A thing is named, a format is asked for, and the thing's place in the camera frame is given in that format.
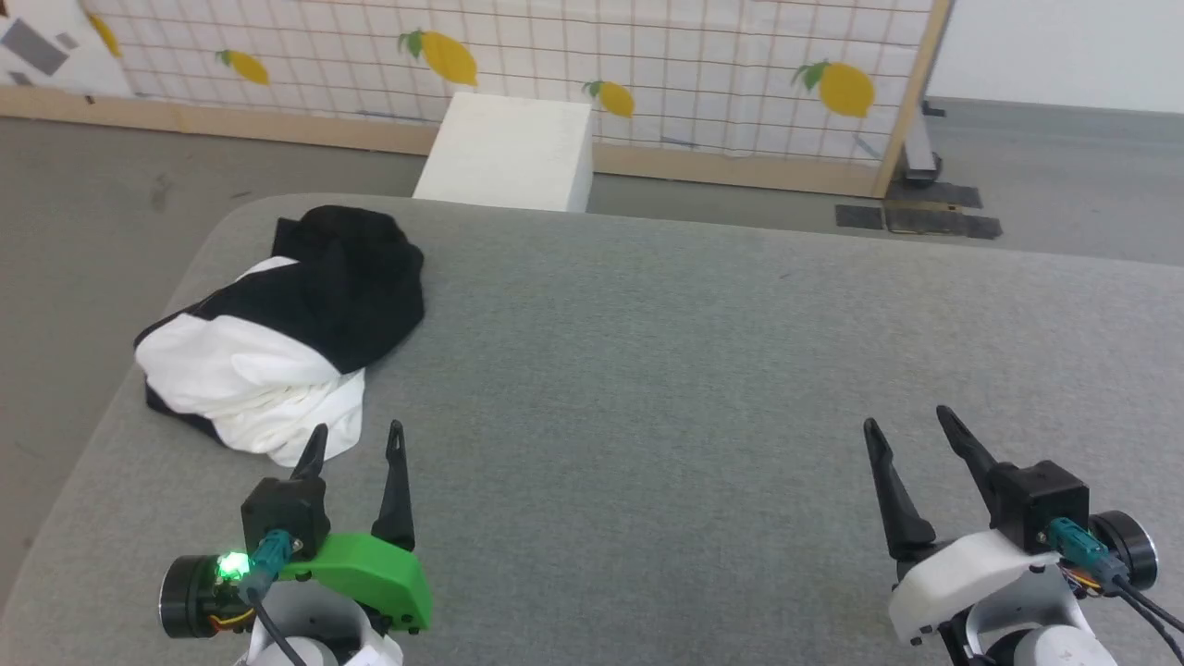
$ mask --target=black and white cloth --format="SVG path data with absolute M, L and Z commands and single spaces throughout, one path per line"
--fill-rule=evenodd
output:
M 321 206 L 277 223 L 272 256 L 135 341 L 148 406 L 223 444 L 296 465 L 358 443 L 365 367 L 424 316 L 424 255 L 391 216 Z

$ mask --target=wooden frame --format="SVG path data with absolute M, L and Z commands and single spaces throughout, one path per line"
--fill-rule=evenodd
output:
M 918 47 L 900 114 L 879 168 L 822 160 L 728 158 L 725 155 L 596 143 L 596 171 L 624 175 L 798 190 L 883 198 L 937 52 L 950 0 L 934 0 Z M 81 122 L 186 134 L 234 136 L 426 155 L 436 129 L 361 120 L 324 119 L 274 111 L 191 107 L 165 102 L 92 98 L 47 89 L 0 88 L 0 116 Z

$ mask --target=teal cable connector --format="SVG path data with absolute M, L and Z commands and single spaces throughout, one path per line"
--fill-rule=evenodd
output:
M 292 537 L 284 530 L 272 530 L 259 542 L 259 547 L 251 556 L 251 569 L 238 583 L 238 596 L 250 604 L 249 593 L 258 593 L 263 598 L 271 589 L 271 583 L 279 576 L 279 570 L 292 558 Z
M 1048 526 L 1048 544 L 1066 559 L 1085 569 L 1099 584 L 1102 591 L 1118 590 L 1114 577 L 1125 581 L 1130 569 L 1105 544 L 1080 525 L 1068 518 L 1057 518 Z

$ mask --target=white wall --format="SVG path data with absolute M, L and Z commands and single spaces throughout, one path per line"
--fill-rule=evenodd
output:
M 1184 0 L 954 0 L 928 96 L 1184 114 Z

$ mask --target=black cable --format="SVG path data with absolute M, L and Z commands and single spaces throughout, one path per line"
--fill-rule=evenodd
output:
M 1167 633 L 1167 628 L 1164 627 L 1164 623 L 1160 622 L 1159 619 L 1151 613 L 1151 610 L 1139 603 L 1134 596 L 1127 593 L 1125 588 L 1119 589 L 1118 596 L 1122 597 L 1122 601 L 1128 603 L 1135 613 L 1143 615 L 1143 619 L 1146 620 L 1156 629 L 1156 632 L 1163 636 L 1164 641 L 1167 642 L 1167 647 L 1172 648 L 1172 654 L 1176 655 L 1176 659 L 1178 659 L 1180 664 L 1184 664 L 1184 653 L 1180 652 L 1180 646 L 1176 643 L 1176 639 Z
M 1147 595 L 1134 589 L 1134 585 L 1132 585 L 1130 581 L 1122 578 L 1121 576 L 1115 576 L 1114 584 L 1122 588 L 1122 591 L 1131 595 L 1134 601 L 1145 606 L 1147 610 L 1158 615 L 1164 622 L 1171 625 L 1177 632 L 1184 632 L 1184 622 L 1180 622 L 1175 615 L 1164 610 L 1162 606 L 1147 598 Z
M 255 616 L 259 619 L 259 622 L 263 622 L 263 628 L 268 630 L 268 634 L 271 635 L 271 640 L 276 641 L 276 645 L 278 645 L 279 649 L 283 651 L 284 657 L 292 662 L 292 666 L 308 666 L 308 664 L 304 664 L 304 660 L 300 658 L 300 654 L 296 654 L 296 651 L 292 648 L 292 643 L 288 642 L 288 639 L 279 633 L 279 627 L 276 627 L 276 623 L 271 620 L 271 616 L 268 615 L 268 611 L 263 609 L 263 601 L 259 600 L 258 590 L 246 590 L 246 600 L 251 603 L 251 608 L 255 609 Z M 1184 664 L 1184 659 L 1180 659 L 1180 664 Z

